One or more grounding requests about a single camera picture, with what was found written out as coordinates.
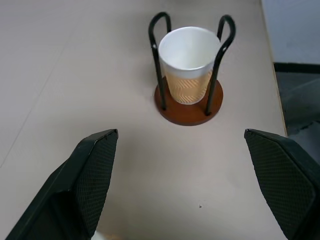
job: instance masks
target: round wooden base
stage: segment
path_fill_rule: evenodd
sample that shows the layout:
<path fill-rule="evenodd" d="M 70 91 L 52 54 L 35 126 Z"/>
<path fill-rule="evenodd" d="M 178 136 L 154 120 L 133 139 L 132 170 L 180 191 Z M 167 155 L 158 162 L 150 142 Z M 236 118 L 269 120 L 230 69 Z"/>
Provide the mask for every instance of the round wooden base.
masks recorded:
<path fill-rule="evenodd" d="M 176 102 L 172 98 L 166 78 L 164 77 L 162 80 L 165 87 L 164 95 L 166 110 L 163 110 L 161 107 L 159 86 L 156 86 L 154 92 L 154 101 L 156 108 L 158 109 L 160 114 L 168 121 L 182 126 L 200 125 L 212 119 L 220 110 L 222 100 L 224 98 L 224 93 L 221 84 L 218 81 L 216 81 L 214 87 L 211 114 L 207 116 L 205 114 L 205 110 L 208 102 L 208 90 L 206 91 L 204 98 L 200 102 L 192 105 L 184 105 Z"/>

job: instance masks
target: white table surface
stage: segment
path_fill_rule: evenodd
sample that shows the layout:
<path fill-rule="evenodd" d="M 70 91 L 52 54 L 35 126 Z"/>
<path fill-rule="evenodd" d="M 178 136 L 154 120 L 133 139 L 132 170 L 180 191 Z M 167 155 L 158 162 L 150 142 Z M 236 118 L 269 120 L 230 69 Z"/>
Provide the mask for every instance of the white table surface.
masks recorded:
<path fill-rule="evenodd" d="M 235 20 L 218 75 L 222 107 L 205 124 L 174 125 L 155 108 L 147 33 L 160 11 L 173 29 Z M 164 34 L 162 21 L 157 39 Z M 285 135 L 259 0 L 1 0 L 0 35 L 0 239 L 81 139 L 112 128 L 119 140 L 101 232 L 286 239 L 243 137 L 246 128 Z"/>

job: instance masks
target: paper cup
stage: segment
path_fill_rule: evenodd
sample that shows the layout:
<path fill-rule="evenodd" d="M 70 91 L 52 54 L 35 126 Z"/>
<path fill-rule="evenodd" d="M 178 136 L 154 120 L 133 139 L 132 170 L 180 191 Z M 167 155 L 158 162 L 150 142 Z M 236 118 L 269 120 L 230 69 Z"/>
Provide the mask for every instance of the paper cup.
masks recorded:
<path fill-rule="evenodd" d="M 195 104 L 205 96 L 221 43 L 201 27 L 171 31 L 159 44 L 159 56 L 171 96 L 180 104 Z"/>

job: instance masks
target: cup rim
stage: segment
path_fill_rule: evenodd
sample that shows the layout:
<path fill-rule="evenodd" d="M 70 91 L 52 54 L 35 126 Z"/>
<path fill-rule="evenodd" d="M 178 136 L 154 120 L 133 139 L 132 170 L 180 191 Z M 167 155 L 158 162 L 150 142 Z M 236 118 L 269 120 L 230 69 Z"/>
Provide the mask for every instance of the cup rim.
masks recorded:
<path fill-rule="evenodd" d="M 170 67 L 173 68 L 173 69 L 180 70 L 180 71 L 186 71 L 186 72 L 187 72 L 187 71 L 196 71 L 196 70 L 199 70 L 199 69 L 203 69 L 203 68 L 205 68 L 206 66 L 214 63 L 215 60 L 216 60 L 216 56 L 217 56 L 217 55 L 215 55 L 214 58 L 211 59 L 211 61 L 208 62 L 207 64 L 205 64 L 205 65 L 203 65 L 203 66 L 195 67 L 195 68 L 177 68 L 176 66 L 173 66 L 173 65 L 167 63 L 167 61 L 165 61 L 165 60 L 162 58 L 162 56 L 161 56 L 161 54 L 160 54 L 160 48 L 161 48 L 161 45 L 163 44 L 164 40 L 165 40 L 167 37 L 169 37 L 170 35 L 174 34 L 175 32 L 178 32 L 178 31 L 181 31 L 181 30 L 184 30 L 184 29 L 196 29 L 196 30 L 200 30 L 200 31 L 206 32 L 206 33 L 208 33 L 208 34 L 211 34 L 211 35 L 213 35 L 214 37 L 216 37 L 216 38 L 218 39 L 217 34 L 216 34 L 214 31 L 210 31 L 210 30 L 208 30 L 208 29 L 206 29 L 206 28 L 203 28 L 203 27 L 199 27 L 199 26 L 184 26 L 184 27 L 177 28 L 177 29 L 172 30 L 171 32 L 167 33 L 167 34 L 161 39 L 160 44 L 159 44 L 159 47 L 158 47 L 159 57 L 161 58 L 161 60 L 162 60 L 166 65 L 170 66 Z"/>

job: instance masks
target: gray floor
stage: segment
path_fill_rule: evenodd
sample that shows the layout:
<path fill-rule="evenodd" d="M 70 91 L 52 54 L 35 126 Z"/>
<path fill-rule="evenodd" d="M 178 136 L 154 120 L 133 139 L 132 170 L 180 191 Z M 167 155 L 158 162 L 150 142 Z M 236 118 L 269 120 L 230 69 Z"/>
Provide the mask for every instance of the gray floor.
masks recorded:
<path fill-rule="evenodd" d="M 288 137 L 320 163 L 320 74 L 276 73 Z"/>

